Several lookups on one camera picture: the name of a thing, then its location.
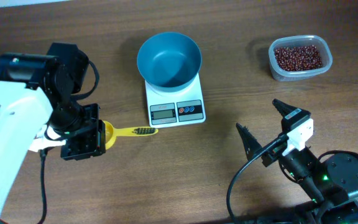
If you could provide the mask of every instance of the digital kitchen scale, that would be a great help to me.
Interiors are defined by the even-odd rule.
[[[145,85],[151,127],[167,128],[205,121],[203,93],[198,74],[190,85],[176,92],[158,90],[147,81]]]

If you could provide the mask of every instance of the blue bowl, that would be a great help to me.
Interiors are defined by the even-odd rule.
[[[178,91],[192,83],[201,68],[196,42],[177,32],[164,32],[148,39],[137,54],[143,78],[162,91]]]

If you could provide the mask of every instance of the red bean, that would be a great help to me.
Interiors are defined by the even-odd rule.
[[[320,53],[316,46],[281,47],[274,50],[274,55],[280,68],[289,71],[305,71],[323,67]]]

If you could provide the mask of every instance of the white container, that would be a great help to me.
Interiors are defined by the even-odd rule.
[[[275,49],[279,49],[281,47],[292,48],[311,45],[316,46],[317,50],[320,52],[321,61],[323,63],[322,68],[298,72],[288,72],[278,66],[278,63],[274,56]],[[270,70],[272,71],[273,78],[277,81],[297,81],[311,78],[316,75],[327,72],[333,64],[333,56],[329,51],[327,43],[321,37],[318,37],[316,35],[298,35],[277,39],[269,47],[268,57],[270,59]]]

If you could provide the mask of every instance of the brown tabletop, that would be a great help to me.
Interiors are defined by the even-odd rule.
[[[101,74],[82,105],[99,103],[117,128],[145,126],[141,44],[173,30],[203,54],[203,124],[161,129],[149,138],[119,138],[104,155],[64,161],[47,157],[46,223],[200,223],[228,221],[226,190],[246,162],[236,122],[267,144],[281,131],[278,98],[312,112],[314,154],[358,152],[358,1],[70,1],[0,9],[0,55],[46,54],[52,42],[78,44]],[[268,47],[277,38],[315,34],[329,45],[331,69],[298,82],[277,82]],[[83,89],[93,85],[89,70]],[[255,215],[310,200],[273,164],[261,160],[232,193],[237,215]],[[42,213],[39,155],[29,152],[2,219],[35,223]]]

